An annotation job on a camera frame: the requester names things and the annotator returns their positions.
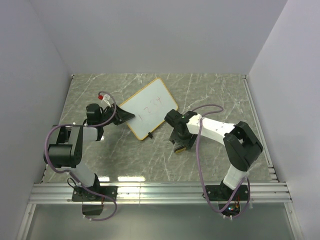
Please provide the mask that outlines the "yellow bone-shaped eraser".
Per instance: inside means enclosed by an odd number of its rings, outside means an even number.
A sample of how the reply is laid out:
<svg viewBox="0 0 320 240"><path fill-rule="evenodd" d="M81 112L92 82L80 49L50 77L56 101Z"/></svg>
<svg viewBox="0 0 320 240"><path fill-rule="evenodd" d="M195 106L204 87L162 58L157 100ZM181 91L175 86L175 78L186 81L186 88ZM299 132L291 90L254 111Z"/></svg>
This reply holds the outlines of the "yellow bone-shaped eraser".
<svg viewBox="0 0 320 240"><path fill-rule="evenodd" d="M186 147L184 147L184 146L179 146L179 147L177 147L177 148L174 149L174 153L175 153L175 154L178 154L178 153L181 153L181 152L183 152L183 151L185 151L185 150L186 150Z"/></svg>

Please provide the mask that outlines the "yellow framed whiteboard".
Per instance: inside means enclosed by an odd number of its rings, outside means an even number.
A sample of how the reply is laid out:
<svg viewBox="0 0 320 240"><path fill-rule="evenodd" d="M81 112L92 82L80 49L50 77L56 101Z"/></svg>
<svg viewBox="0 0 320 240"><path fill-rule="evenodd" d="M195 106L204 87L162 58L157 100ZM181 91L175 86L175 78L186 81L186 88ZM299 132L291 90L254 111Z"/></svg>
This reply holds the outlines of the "yellow framed whiteboard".
<svg viewBox="0 0 320 240"><path fill-rule="evenodd" d="M147 138L149 133L152 133L165 121L165 116L169 111L179 108L159 77L125 100L119 107L135 115L127 122L127 125L140 141Z"/></svg>

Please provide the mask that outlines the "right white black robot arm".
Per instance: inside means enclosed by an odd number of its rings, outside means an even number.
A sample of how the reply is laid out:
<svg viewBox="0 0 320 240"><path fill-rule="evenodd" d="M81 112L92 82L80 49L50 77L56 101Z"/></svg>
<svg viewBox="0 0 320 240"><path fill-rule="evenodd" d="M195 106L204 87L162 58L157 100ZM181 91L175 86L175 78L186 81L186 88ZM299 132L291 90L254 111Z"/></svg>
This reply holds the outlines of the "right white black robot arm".
<svg viewBox="0 0 320 240"><path fill-rule="evenodd" d="M169 141L177 145L175 152L190 150L196 145L199 149L199 137L206 137L225 147L230 167L222 180L220 193L226 200L238 195L238 184L251 165L264 151L258 137L250 126L244 122L225 123L202 116L194 111L185 114L172 109L164 120L173 127Z"/></svg>

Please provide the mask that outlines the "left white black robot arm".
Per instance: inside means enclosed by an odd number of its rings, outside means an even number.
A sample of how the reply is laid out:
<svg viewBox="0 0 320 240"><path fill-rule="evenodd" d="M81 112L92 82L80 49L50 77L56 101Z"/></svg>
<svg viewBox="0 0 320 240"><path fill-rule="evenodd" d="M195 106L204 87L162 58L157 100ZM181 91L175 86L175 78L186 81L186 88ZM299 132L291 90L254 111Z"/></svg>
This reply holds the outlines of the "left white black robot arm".
<svg viewBox="0 0 320 240"><path fill-rule="evenodd" d="M57 173L68 173L76 182L76 192L83 191L89 201L100 198L103 190L98 176L82 162L83 142L100 141L104 126L121 125L135 117L116 104L102 108L97 103L86 106L86 119L82 125L54 125L45 140L43 159Z"/></svg>

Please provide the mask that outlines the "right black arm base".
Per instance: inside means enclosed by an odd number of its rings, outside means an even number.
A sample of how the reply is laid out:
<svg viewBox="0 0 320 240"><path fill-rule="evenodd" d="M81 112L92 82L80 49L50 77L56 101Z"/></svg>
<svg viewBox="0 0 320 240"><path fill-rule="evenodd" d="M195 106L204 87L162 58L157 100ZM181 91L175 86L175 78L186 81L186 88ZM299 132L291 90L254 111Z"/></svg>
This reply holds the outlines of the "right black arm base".
<svg viewBox="0 0 320 240"><path fill-rule="evenodd" d="M205 185L206 194L210 202L223 202L228 203L230 197L234 193L229 187L224 183L220 185ZM228 206L221 212L222 216L225 218L233 219L241 215L250 206L251 200L251 189L250 186L242 184L236 190L231 202Z"/></svg>

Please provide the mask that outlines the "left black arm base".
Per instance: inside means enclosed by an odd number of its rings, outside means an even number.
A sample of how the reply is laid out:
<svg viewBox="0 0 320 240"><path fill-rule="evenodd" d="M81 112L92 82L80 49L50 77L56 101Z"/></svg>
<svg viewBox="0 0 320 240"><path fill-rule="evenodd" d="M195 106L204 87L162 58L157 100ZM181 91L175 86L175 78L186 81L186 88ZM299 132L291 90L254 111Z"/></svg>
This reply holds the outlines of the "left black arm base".
<svg viewBox="0 0 320 240"><path fill-rule="evenodd" d="M81 210L85 218L91 221L104 221L113 217L118 209L116 203L118 194L118 187L111 186L98 186L94 188L83 188L75 186L71 197L72 202L82 203ZM113 203L113 212L105 218L94 218L100 216L104 210L105 203Z"/></svg>

